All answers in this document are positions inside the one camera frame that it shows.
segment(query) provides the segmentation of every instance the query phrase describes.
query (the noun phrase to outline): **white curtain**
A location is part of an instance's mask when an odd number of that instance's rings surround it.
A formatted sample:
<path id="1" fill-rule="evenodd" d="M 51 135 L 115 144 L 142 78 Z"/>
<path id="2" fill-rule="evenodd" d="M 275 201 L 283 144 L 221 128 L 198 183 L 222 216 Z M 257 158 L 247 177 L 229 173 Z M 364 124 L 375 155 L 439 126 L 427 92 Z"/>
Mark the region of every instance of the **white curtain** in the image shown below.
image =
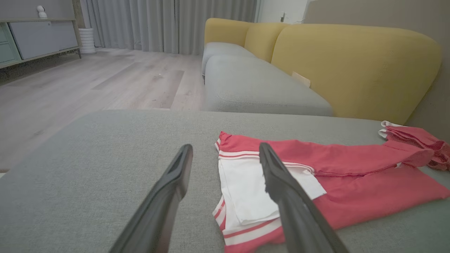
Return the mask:
<path id="1" fill-rule="evenodd" d="M 95 46 L 202 54 L 205 22 L 252 22 L 257 0 L 87 0 Z"/>

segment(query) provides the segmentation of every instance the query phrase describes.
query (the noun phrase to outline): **folded clothing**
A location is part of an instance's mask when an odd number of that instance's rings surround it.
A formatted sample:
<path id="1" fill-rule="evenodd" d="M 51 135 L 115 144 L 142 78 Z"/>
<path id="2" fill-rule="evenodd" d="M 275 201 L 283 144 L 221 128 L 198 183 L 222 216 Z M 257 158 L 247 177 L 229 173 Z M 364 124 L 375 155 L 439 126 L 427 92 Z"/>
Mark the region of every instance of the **folded clothing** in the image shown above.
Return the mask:
<path id="1" fill-rule="evenodd" d="M 261 142 L 222 132 L 216 147 L 219 156 L 221 152 L 259 156 Z M 448 189 L 417 168 L 430 161 L 433 152 L 429 149 L 390 140 L 383 145 L 367 146 L 320 145 L 298 140 L 264 142 L 272 146 L 283 163 L 311 168 L 327 192 L 313 202 L 334 229 L 450 197 Z M 253 252 L 266 243 L 284 242 L 280 218 L 227 227 L 227 219 L 236 216 L 236 210 L 233 200 L 224 196 L 213 215 L 224 235 L 225 252 Z"/>
<path id="2" fill-rule="evenodd" d="M 225 202 L 233 206 L 233 209 L 228 209 L 225 226 L 233 229 L 241 225 L 278 218 L 278 205 L 265 191 L 266 183 L 259 153 L 218 151 L 220 187 Z M 290 162 L 284 162 L 284 165 L 311 199 L 326 193 L 314 177 L 314 170 L 311 167 Z"/>
<path id="3" fill-rule="evenodd" d="M 433 157 L 427 164 L 430 168 L 450 170 L 450 146 L 445 141 L 437 139 L 422 128 L 406 127 L 389 121 L 381 122 L 381 126 L 384 128 L 378 133 L 387 140 L 433 150 Z"/>

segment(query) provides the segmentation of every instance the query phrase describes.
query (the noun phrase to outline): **red cloth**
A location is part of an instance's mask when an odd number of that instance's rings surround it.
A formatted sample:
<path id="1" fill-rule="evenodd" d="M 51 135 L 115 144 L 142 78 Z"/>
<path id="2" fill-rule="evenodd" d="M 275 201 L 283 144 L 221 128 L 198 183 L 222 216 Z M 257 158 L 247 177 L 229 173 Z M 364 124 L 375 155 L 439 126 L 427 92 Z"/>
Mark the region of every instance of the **red cloth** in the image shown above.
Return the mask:
<path id="1" fill-rule="evenodd" d="M 450 170 L 450 146 L 445 141 L 437 139 L 422 128 L 386 126 L 386 129 L 388 140 L 433 150 L 433 157 L 427 164 L 430 168 L 442 171 Z"/>
<path id="2" fill-rule="evenodd" d="M 216 146 L 228 157 L 255 155 L 262 141 L 222 132 Z M 301 163 L 314 169 L 327 194 L 313 200 L 334 229 L 381 218 L 435 199 L 450 197 L 450 191 L 417 167 L 426 165 L 433 151 L 388 140 L 383 145 L 320 145 L 298 140 L 264 141 L 286 163 Z M 253 252 L 267 243 L 284 242 L 281 227 L 263 232 L 278 219 L 252 228 L 225 228 L 227 203 L 221 199 L 213 215 L 225 238 L 225 252 Z M 257 238 L 252 237 L 260 232 Z"/>

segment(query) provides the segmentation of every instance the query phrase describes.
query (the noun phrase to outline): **yellow backrest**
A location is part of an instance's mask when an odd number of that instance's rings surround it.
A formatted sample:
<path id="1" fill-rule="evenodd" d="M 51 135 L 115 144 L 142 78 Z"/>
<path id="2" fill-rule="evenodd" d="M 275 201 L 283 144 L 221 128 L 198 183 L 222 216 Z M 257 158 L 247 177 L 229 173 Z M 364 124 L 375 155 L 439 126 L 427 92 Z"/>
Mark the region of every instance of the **yellow backrest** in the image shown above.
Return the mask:
<path id="1" fill-rule="evenodd" d="M 205 24 L 205 45 L 209 42 L 225 42 L 244 46 L 247 30 L 253 23 L 209 18 Z"/>
<path id="2" fill-rule="evenodd" d="M 296 24 L 280 32 L 271 63 L 310 79 L 337 117 L 403 124 L 436 77 L 441 50 L 403 29 Z"/>
<path id="3" fill-rule="evenodd" d="M 270 62 L 278 35 L 288 25 L 285 23 L 252 23 L 245 37 L 244 48 L 256 57 Z"/>

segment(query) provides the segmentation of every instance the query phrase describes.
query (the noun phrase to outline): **white figurine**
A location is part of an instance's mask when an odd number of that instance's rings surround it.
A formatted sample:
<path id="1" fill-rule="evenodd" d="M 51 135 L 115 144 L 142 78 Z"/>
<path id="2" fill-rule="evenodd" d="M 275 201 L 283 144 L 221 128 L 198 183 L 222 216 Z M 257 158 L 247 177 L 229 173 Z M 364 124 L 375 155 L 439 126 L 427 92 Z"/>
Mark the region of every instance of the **white figurine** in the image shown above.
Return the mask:
<path id="1" fill-rule="evenodd" d="M 39 17 L 40 18 L 47 18 L 47 13 L 45 13 L 45 9 L 44 7 L 42 7 L 41 5 L 37 6 L 37 11 L 39 12 Z"/>

